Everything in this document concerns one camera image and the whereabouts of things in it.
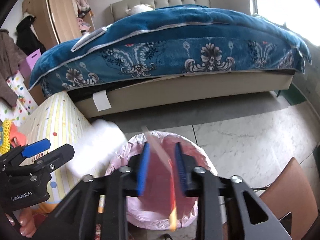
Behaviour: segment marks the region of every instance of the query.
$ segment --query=white tile floor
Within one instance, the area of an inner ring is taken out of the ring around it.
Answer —
[[[308,102],[265,114],[162,130],[196,142],[205,150],[219,176],[240,175],[251,187],[272,183],[295,157],[320,206],[320,180],[312,155],[320,141],[320,120]],[[138,133],[126,136],[129,139],[135,134]],[[193,239],[195,226],[193,223],[170,234],[174,239]],[[148,240],[158,239],[163,233],[148,230]]]

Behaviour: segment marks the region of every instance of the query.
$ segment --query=window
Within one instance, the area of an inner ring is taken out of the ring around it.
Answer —
[[[315,0],[255,0],[254,12],[320,46],[320,6]]]

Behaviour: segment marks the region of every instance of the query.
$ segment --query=screw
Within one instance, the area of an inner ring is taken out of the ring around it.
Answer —
[[[119,168],[119,171],[122,173],[127,173],[131,171],[131,168],[129,166],[122,166]]]
[[[84,175],[84,177],[82,178],[82,181],[93,182],[93,176],[92,175]]]
[[[232,176],[230,179],[231,179],[231,181],[234,182],[234,183],[240,183],[240,182],[242,182],[242,178],[241,178],[240,176],[238,176],[238,175],[234,175],[234,176]]]
[[[205,173],[205,168],[204,167],[195,167],[193,169],[193,171],[196,173]]]

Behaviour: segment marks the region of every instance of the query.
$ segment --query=white object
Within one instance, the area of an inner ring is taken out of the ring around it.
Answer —
[[[128,15],[134,15],[140,12],[148,12],[148,11],[153,11],[153,7],[151,5],[148,4],[139,4],[136,6],[133,6],[131,9],[126,10],[125,12]]]
[[[116,150],[127,141],[119,127],[104,120],[97,120],[89,127],[78,143],[73,145],[75,155],[66,167],[77,178],[90,174],[103,176]]]
[[[111,108],[109,99],[107,97],[107,92],[105,90],[94,93],[92,97],[98,111]]]

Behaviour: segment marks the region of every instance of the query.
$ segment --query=hand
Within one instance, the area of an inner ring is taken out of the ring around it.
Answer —
[[[10,221],[11,225],[14,226],[13,219],[7,215],[8,220]],[[26,236],[31,238],[34,233],[36,232],[35,221],[33,220],[32,212],[30,208],[24,208],[19,216],[19,222],[21,225],[20,233],[22,236]]]

